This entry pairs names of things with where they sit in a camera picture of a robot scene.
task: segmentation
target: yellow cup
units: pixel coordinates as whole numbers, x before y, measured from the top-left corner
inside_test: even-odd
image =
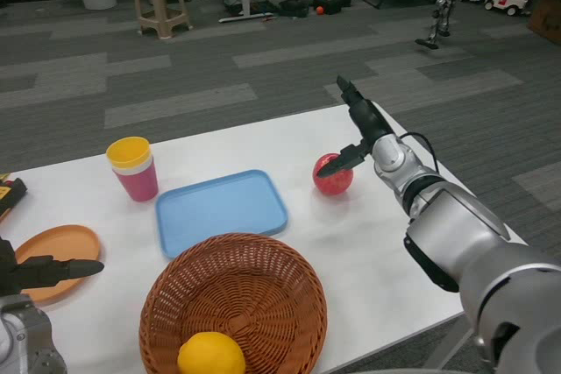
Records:
[[[115,168],[121,169],[140,166],[152,157],[150,142],[138,136],[122,138],[113,142],[107,148],[106,155]]]

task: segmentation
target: stool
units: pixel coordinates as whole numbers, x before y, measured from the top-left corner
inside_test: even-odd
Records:
[[[134,3],[140,23],[140,33],[145,27],[149,27],[156,30],[160,39],[170,39],[172,28],[177,25],[185,24],[189,30],[193,28],[183,0],[179,0],[180,11],[168,8],[166,0],[152,0],[154,9],[147,12],[142,11],[140,0],[134,0]]]

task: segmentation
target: table leg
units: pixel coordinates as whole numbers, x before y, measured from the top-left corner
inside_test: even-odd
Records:
[[[458,317],[448,334],[433,350],[423,368],[441,370],[472,335],[473,329],[465,314]]]

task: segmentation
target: black cable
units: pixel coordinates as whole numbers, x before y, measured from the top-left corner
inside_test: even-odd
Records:
[[[437,153],[432,148],[432,145],[430,144],[430,141],[427,139],[427,137],[424,136],[421,133],[416,132],[416,131],[408,131],[404,135],[401,135],[400,139],[406,138],[407,136],[413,136],[413,137],[421,138],[424,141],[424,143],[427,144],[427,146],[429,148],[429,151],[430,151],[430,154],[432,155],[432,159],[435,161],[435,171],[437,173],[440,173],[440,170],[438,169]]]

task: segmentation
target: lemon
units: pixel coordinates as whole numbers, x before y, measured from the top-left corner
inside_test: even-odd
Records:
[[[177,356],[181,374],[244,374],[244,353],[227,335],[197,333],[183,343]]]

